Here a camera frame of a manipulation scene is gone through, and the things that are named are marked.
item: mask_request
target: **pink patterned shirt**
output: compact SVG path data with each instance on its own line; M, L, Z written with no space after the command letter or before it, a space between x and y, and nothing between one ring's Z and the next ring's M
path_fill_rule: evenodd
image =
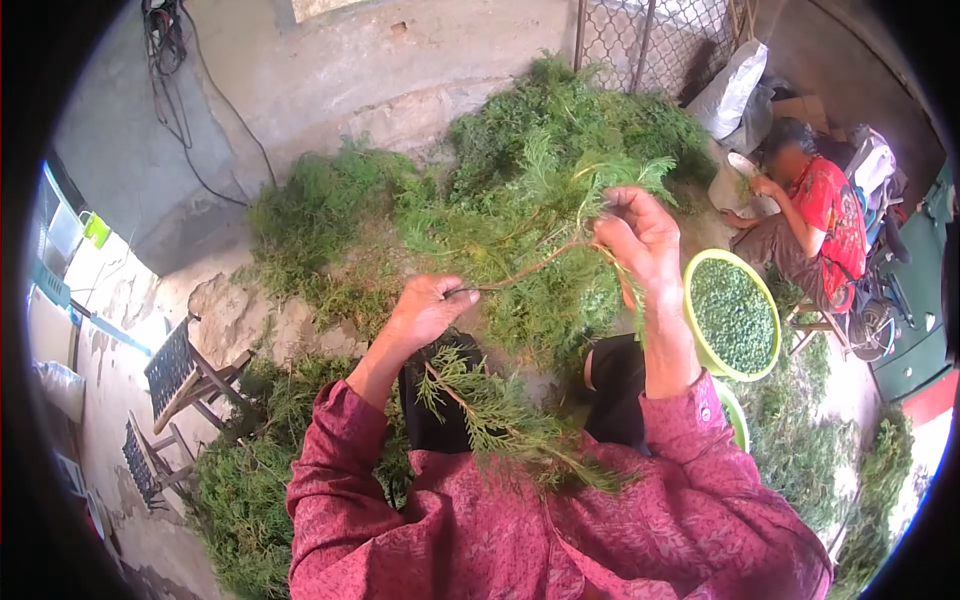
M386 418L349 386L326 386L293 464L294 598L821 599L823 545L732 442L708 376L639 399L653 457L585 447L637 480L617 495L502 489L470 454L410 453L402 513L371 471Z

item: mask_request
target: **cardboard box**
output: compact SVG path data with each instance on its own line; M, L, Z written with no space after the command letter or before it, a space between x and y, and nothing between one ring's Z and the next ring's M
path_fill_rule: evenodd
M779 100L773 103L772 107L775 119L793 117L804 123L809 123L810 127L818 132L830 134L824 104L820 102L820 98L817 96L801 96L789 100Z

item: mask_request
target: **red wall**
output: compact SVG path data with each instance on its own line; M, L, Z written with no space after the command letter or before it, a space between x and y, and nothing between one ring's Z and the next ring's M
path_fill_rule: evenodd
M953 407L958 375L960 371L954 369L943 379L903 403L903 413L913 419L914 427L931 422Z

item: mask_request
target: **black pants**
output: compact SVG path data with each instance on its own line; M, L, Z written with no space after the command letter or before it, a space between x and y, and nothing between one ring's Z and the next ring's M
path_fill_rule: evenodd
M472 348L464 350L468 367L480 364L483 355L476 349L472 337L461 334L444 341L445 344L451 342ZM579 379L581 385L574 386L579 399L590 404L584 429L597 442L627 445L649 454L643 441L643 413L638 400L646 382L640 344L634 341L633 334L628 334L599 340L592 345L592 350L590 382L596 392L582 384L583 377ZM441 392L444 403L438 402L437 408L445 419L443 423L422 402L417 402L417 383L423 373L422 356L415 355L399 376L400 406L410 446L444 454L469 452L464 410L456 400Z

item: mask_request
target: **green plastic bowl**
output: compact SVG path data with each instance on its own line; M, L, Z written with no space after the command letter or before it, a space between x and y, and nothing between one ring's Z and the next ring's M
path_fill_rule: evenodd
M726 260L727 262L746 271L747 274L754 280L756 285L760 287L760 290L763 291L763 296L766 297L767 302L770 304L770 309L773 311L774 316L774 348L770 355L770 362L766 367L758 372L740 372L723 362L720 357L717 356L716 352L713 351L713 348L711 348L707 343L707 340L704 338L704 333L700 329L700 325L697 323L697 320L694 317L693 302L690 299L690 289L692 287L691 281L693 280L693 272L696 271L697 266L707 258L719 258L720 260ZM706 367L707 371L709 371L711 374L730 377L737 381L757 381L758 379L765 377L767 373L774 368L774 365L777 364L777 357L780 355L780 315L777 313L777 305L774 304L774 298L770 295L770 290L767 289L767 284L763 282L763 279L756 274L756 271L754 271L753 267L744 262L743 259L736 254L727 252L725 250L711 248L694 256L693 260L690 261L690 264L686 265L686 271L684 271L684 316L686 317L687 323L690 325L690 329L693 331L693 339L697 349L697 357L700 358L700 364Z
M733 391L727 387L727 384L713 377L713 389L716 390L717 398L720 403L727 408L727 414L730 415L730 426L733 428L733 441L740 449L750 454L750 430L747 429L747 416L743 414L743 408L736 400Z

